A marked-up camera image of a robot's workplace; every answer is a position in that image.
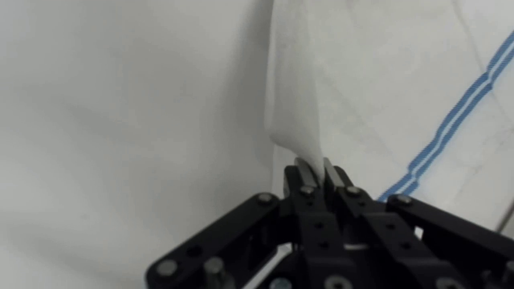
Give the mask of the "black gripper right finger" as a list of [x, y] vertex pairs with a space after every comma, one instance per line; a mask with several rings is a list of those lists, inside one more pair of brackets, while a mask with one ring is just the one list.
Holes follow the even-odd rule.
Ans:
[[419, 200], [385, 203], [324, 161], [355, 289], [514, 289], [514, 241]]

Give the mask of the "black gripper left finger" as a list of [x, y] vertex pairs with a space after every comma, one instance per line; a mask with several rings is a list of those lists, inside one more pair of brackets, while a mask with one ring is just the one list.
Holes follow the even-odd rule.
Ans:
[[284, 193], [257, 193], [157, 259], [146, 289], [242, 289], [267, 267], [257, 289], [284, 280], [291, 289], [324, 289], [342, 248], [324, 190], [305, 163], [284, 169]]

